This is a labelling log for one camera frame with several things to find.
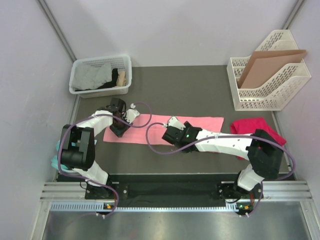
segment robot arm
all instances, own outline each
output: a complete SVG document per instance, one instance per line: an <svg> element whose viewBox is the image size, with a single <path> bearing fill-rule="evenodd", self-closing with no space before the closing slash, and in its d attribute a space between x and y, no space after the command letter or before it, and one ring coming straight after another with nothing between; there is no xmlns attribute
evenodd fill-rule
<svg viewBox="0 0 320 240"><path fill-rule="evenodd" d="M67 138L62 146L61 164L73 169L82 176L94 180L100 184L110 183L108 173L100 168L95 161L95 136L102 132L105 128L110 127L112 132L118 137L130 128L113 118L113 115L121 118L129 124L140 115L135 109L135 105L131 104L130 109L126 112L126 103L119 98L112 98L110 105L98 109L92 116L93 118L77 124L68 133ZM70 125L65 125L62 128L61 138Z"/></svg>
<svg viewBox="0 0 320 240"><path fill-rule="evenodd" d="M254 134L246 134L268 139L276 142L267 132L258 129ZM219 136L233 136L232 138L219 138ZM200 141L183 152L217 152L242 157L250 161L246 169L242 170L233 187L237 198L248 194L264 179L274 180L278 177L283 152L271 144L250 139L237 138L236 134L211 132L200 127L193 127L189 122L182 123L176 117L171 117L167 123L167 130L162 139L182 148L197 140L214 137Z"/></svg>

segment white wall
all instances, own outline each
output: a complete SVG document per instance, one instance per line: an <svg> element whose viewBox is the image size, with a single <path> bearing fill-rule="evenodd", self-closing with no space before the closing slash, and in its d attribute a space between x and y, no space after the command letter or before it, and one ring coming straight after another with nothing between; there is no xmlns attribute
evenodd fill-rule
<svg viewBox="0 0 320 240"><path fill-rule="evenodd" d="M280 29L295 0L46 0L78 59L225 65Z"/></svg>
<svg viewBox="0 0 320 240"><path fill-rule="evenodd" d="M312 75L310 81L278 114L297 158L297 174L307 180L320 212L320 1L307 0L290 30L300 49L307 49L304 61Z"/></svg>
<svg viewBox="0 0 320 240"><path fill-rule="evenodd" d="M0 239L25 240L74 103L72 63L35 0L0 9Z"/></svg>

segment white plastic basket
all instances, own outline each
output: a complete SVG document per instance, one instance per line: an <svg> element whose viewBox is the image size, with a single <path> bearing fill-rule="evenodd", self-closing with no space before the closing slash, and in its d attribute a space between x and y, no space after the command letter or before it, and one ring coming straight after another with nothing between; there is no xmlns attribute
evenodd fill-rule
<svg viewBox="0 0 320 240"><path fill-rule="evenodd" d="M274 30L256 51L296 50L290 30ZM283 66L262 86L238 89L237 82L250 56L232 57L227 66L231 94L236 111L281 111L311 78L304 61Z"/></svg>
<svg viewBox="0 0 320 240"><path fill-rule="evenodd" d="M126 77L126 85L125 86L115 86L111 88L103 88L103 89L95 89L95 90L85 90L85 91L75 91L73 87L71 87L71 83L75 77L76 68L79 64L88 64L93 67L101 67L103 64L110 63L111 68L117 68L119 71L125 70ZM132 82L132 64L130 56L121 55L121 56L113 56L113 57L93 57L93 58L84 58L76 60L73 63L69 81L69 91L71 94L79 94L82 98L96 98L103 96L112 96L112 95L121 95L127 94L129 87Z"/></svg>

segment crumpled red towel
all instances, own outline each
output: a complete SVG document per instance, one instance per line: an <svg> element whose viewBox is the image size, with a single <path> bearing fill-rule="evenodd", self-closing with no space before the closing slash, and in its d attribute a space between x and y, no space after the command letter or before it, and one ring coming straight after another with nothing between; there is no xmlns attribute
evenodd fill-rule
<svg viewBox="0 0 320 240"><path fill-rule="evenodd" d="M239 119L230 125L232 134L254 134L256 129L265 130L281 146L287 142L266 123L263 117Z"/></svg>

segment gray floor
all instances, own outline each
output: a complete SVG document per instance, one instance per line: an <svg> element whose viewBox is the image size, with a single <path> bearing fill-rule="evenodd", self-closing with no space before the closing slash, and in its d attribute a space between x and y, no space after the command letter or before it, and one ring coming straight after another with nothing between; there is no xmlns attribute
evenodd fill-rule
<svg viewBox="0 0 320 240"><path fill-rule="evenodd" d="M271 112L235 111L226 66L134 67L129 93L119 95L127 105L146 102L157 115L224 117L222 132L230 132L230 124L238 119L264 117L275 129ZM88 117L111 97L81 99L77 120ZM141 113L148 113L139 107ZM192 152L158 155L147 145L103 142L103 133L96 138L96 161L110 174L152 173L238 173L248 162L235 156ZM171 146L156 146L170 151ZM288 172L283 159L281 172Z"/></svg>
<svg viewBox="0 0 320 240"><path fill-rule="evenodd" d="M116 212L105 220L94 214L77 219L81 215L82 212L51 212L43 239L311 239L298 202L263 202L250 218L239 218L233 212Z"/></svg>

